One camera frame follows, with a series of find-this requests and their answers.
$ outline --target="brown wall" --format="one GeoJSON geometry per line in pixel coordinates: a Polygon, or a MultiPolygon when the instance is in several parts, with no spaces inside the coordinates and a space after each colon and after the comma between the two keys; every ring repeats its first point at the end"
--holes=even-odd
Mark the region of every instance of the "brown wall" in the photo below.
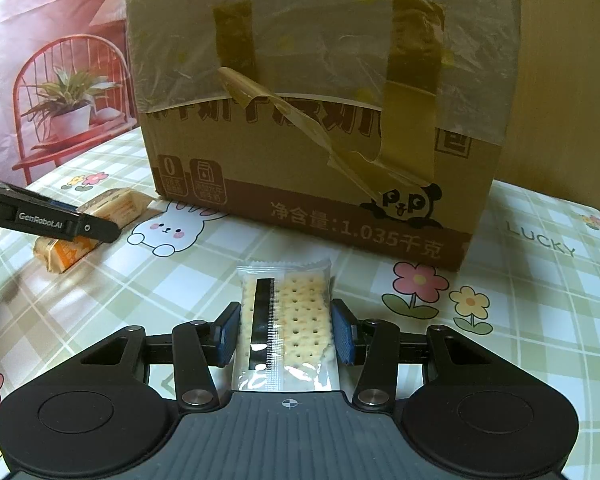
{"type": "Polygon", "coordinates": [[[522,0],[522,19],[496,177],[600,209],[600,0],[522,0]]]}

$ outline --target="white flower pot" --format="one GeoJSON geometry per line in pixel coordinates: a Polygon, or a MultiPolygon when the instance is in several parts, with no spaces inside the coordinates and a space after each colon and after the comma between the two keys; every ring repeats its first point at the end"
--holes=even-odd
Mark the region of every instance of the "white flower pot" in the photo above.
{"type": "Polygon", "coordinates": [[[91,107],[84,105],[62,115],[56,115],[49,120],[49,131],[58,139],[69,139],[89,129],[91,107]]]}

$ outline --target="checkered tablecloth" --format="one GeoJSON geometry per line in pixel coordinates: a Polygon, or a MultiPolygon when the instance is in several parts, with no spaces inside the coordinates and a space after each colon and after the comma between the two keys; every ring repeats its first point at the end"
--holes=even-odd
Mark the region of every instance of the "checkered tablecloth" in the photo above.
{"type": "MultiPolygon", "coordinates": [[[[74,158],[32,186],[74,204],[113,187],[155,196],[139,130],[74,158]]],[[[133,227],[60,276],[33,259],[34,237],[2,232],[0,399],[120,327],[140,324],[149,334],[169,333],[185,320],[215,319],[240,299],[240,260],[329,257],[333,295],[358,317],[382,317],[405,332],[448,324],[564,393],[580,419],[564,473],[570,480],[600,480],[598,211],[494,182],[461,270],[418,268],[435,284],[429,289],[416,284],[408,262],[239,218],[205,222],[191,247],[168,257],[130,244],[133,227]]],[[[226,370],[215,379],[221,387],[229,383],[226,370]]],[[[341,377],[345,389],[351,380],[341,377]]],[[[401,365],[399,383],[399,393],[408,396],[422,384],[420,367],[401,365]]],[[[169,367],[152,367],[150,384],[173,397],[169,367]]],[[[0,452],[0,478],[6,471],[0,452]]]]}

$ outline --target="metal screw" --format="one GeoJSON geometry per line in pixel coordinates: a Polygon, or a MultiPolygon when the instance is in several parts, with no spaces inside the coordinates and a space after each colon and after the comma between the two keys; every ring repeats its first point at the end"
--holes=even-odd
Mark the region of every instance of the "metal screw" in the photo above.
{"type": "Polygon", "coordinates": [[[207,390],[188,390],[182,394],[182,402],[191,406],[204,406],[213,398],[214,396],[207,390]]]}
{"type": "Polygon", "coordinates": [[[358,400],[367,406],[380,406],[389,400],[389,394],[377,388],[369,388],[358,394],[358,400]]]}

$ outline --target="black circular housing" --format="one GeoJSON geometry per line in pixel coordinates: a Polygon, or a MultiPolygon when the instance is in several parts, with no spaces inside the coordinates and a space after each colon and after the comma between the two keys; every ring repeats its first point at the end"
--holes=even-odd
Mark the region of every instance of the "black circular housing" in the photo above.
{"type": "Polygon", "coordinates": [[[467,478],[536,478],[559,470],[578,435],[571,403],[545,384],[426,384],[402,426],[425,459],[467,478]]]}
{"type": "Polygon", "coordinates": [[[164,399],[142,383],[35,384],[0,406],[0,448],[11,470],[41,478],[103,476],[151,452],[167,433],[164,399]]]}

